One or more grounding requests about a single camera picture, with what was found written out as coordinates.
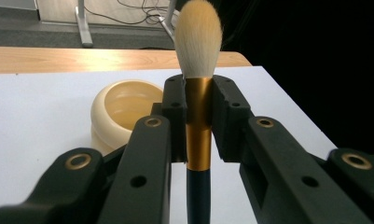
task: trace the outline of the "white bristles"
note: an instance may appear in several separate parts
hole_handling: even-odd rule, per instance
[[[174,46],[185,78],[212,77],[221,49],[221,22],[213,5],[191,0],[180,11]]]

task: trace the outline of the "white table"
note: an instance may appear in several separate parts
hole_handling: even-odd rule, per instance
[[[0,205],[21,203],[54,160],[90,146],[90,106],[109,83],[139,78],[163,86],[179,69],[0,75]],[[216,68],[233,79],[256,116],[272,117],[311,154],[335,145],[260,66]],[[256,223],[239,164],[212,155],[212,223]],[[172,166],[170,223],[187,223],[186,166]]]

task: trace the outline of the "metal stand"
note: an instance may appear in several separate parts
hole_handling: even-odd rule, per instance
[[[85,15],[84,0],[78,0],[76,22],[78,23],[79,34],[81,35],[82,47],[91,49],[93,47],[93,42],[91,41],[88,21]]]
[[[163,18],[162,16],[159,17],[160,24],[163,26],[164,30],[167,32],[169,37],[174,42],[174,29],[172,27],[172,18],[173,13],[175,10],[175,4],[177,3],[177,0],[170,0],[169,7],[167,9],[166,18]]]

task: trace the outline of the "cable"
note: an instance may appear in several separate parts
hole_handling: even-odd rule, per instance
[[[122,24],[127,24],[127,25],[135,25],[135,24],[140,24],[142,22],[146,22],[150,25],[155,25],[155,24],[158,24],[160,23],[160,20],[159,20],[159,17],[161,17],[160,15],[160,11],[167,11],[165,8],[167,7],[158,7],[158,3],[159,3],[159,0],[157,1],[157,3],[153,6],[153,7],[144,7],[144,4],[145,4],[145,0],[143,0],[143,4],[140,6],[140,7],[136,7],[136,6],[129,6],[129,5],[126,5],[124,3],[121,3],[119,0],[117,0],[118,3],[124,7],[131,7],[131,8],[140,8],[143,10],[143,12],[145,13],[145,18],[142,19],[141,21],[136,21],[136,22],[126,22],[126,21],[120,21],[120,20],[117,20],[115,18],[112,18],[112,17],[109,17],[109,16],[106,16],[104,14],[100,14],[100,13],[96,13],[96,12],[92,12],[91,10],[87,9],[85,6],[84,8],[92,15],[95,15],[95,16],[100,16],[100,17],[104,17],[104,18],[107,18],[111,21],[116,21],[116,22],[119,22],[119,23],[122,23]],[[156,10],[158,12],[158,14],[150,14],[152,11]]]

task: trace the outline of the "brush handle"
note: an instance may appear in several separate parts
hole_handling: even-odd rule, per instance
[[[187,169],[187,223],[209,224],[211,211],[210,169]]]

